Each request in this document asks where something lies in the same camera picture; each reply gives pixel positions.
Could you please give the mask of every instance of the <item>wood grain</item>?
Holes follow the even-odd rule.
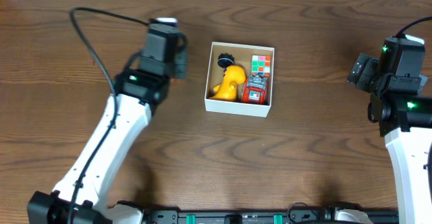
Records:
[[[369,97],[346,76],[360,52],[378,56],[384,38],[430,16],[432,0],[1,0],[0,223],[27,222],[33,192],[63,177],[105,106],[109,89],[68,19],[74,6],[175,16],[190,41],[188,78],[133,145],[111,204],[397,207]],[[86,13],[80,22],[112,76],[143,46],[142,26]],[[431,28],[410,33],[432,41]],[[205,112],[212,41],[275,47],[267,118]],[[432,76],[430,55],[422,72]]]

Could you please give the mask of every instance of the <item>cardboard box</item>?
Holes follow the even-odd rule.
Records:
[[[221,53],[229,53],[233,55],[235,59],[235,64],[240,65],[244,68],[246,72],[246,77],[249,77],[250,75],[251,60],[253,55],[271,56],[271,73],[267,81],[267,94],[264,105],[240,103],[244,84],[239,85],[237,88],[238,103],[213,100],[209,98],[214,95],[213,87],[222,82],[223,68],[217,65],[217,58]],[[211,44],[209,72],[207,74],[207,84],[204,97],[206,111],[266,117],[271,108],[274,58],[274,48],[213,42]]]

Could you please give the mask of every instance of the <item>red toy robot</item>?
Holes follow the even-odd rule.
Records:
[[[267,91],[267,79],[250,75],[244,83],[242,103],[264,104]]]

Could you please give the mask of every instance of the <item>black gear toy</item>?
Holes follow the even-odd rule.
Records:
[[[229,53],[222,53],[217,58],[217,65],[222,68],[227,68],[230,65],[234,64],[234,57]]]

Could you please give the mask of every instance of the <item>yellow toy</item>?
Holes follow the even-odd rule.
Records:
[[[234,102],[237,99],[237,85],[244,83],[246,74],[238,65],[230,65],[224,72],[222,83],[213,88],[216,95],[210,99]]]

